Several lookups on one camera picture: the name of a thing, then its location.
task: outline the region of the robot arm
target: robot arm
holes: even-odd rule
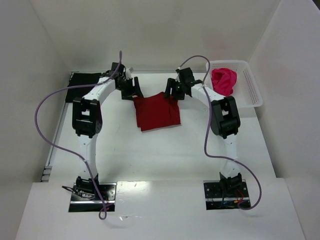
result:
[[[111,70],[102,74],[98,84],[105,82],[114,73],[117,65],[118,63],[114,62]],[[72,127],[78,136],[80,154],[86,159],[94,176],[94,179],[91,179],[86,164],[80,161],[80,172],[75,182],[75,187],[80,192],[94,195],[95,188],[92,181],[95,181],[99,186],[96,167],[96,143],[103,124],[101,105],[115,89],[121,90],[122,99],[132,100],[133,95],[143,97],[138,78],[135,77],[134,80],[131,78],[132,71],[132,68],[125,69],[125,66],[121,64],[114,79],[96,85],[85,96],[73,100]]]
[[[236,100],[232,96],[223,96],[203,86],[201,80],[195,80],[192,70],[188,67],[177,69],[176,79],[169,78],[166,85],[165,97],[173,96],[174,99],[184,100],[185,95],[200,100],[209,108],[211,104],[211,130],[218,136],[219,147],[223,150],[224,156],[237,158],[236,135],[240,127],[240,117]],[[209,95],[210,103],[204,91]],[[221,188],[228,192],[236,189],[242,183],[242,176],[238,164],[229,160],[221,160],[223,166],[220,171]]]

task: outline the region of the pink cloth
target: pink cloth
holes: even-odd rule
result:
[[[237,73],[229,68],[213,69],[211,72],[213,90],[223,96],[230,96],[237,82]]]

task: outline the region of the white table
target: white table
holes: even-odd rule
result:
[[[175,73],[138,74],[145,97],[165,90]],[[300,223],[287,185],[276,178],[254,109],[239,111],[239,160],[259,178],[263,195],[250,211],[206,210],[203,181],[219,180],[220,161],[204,155],[208,109],[196,99],[179,101],[181,126],[142,133],[131,101],[113,92],[102,105],[103,128],[97,141],[101,182],[118,182],[115,212],[101,221],[97,212],[68,213],[70,193],[61,189],[76,180],[77,157],[54,150],[49,183],[34,183],[17,240],[34,239],[223,239],[302,240]],[[68,105],[55,143],[79,150]],[[211,133],[208,150],[223,153]],[[251,202],[258,186],[242,170]]]

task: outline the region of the red wire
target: red wire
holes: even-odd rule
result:
[[[244,194],[238,189],[238,192],[241,194],[241,196],[242,196],[242,199],[241,199],[241,201],[245,198],[245,196],[244,196]]]

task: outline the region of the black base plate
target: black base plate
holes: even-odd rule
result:
[[[115,211],[115,200],[116,200],[116,183],[100,183],[99,190],[103,196],[107,196],[110,205],[107,209],[108,212]],[[79,212],[99,212],[103,205],[100,198],[88,199],[80,197],[75,194],[71,194],[69,213],[79,213]]]
[[[222,202],[223,193],[219,185],[219,181],[205,181],[203,183],[204,195],[205,195],[205,205],[207,210],[221,210],[221,209],[238,209],[238,203],[235,200],[240,200],[243,194],[243,202],[241,203],[242,208],[250,208],[250,198],[247,189],[247,184],[245,181],[242,182],[239,191],[231,192],[224,197]]]

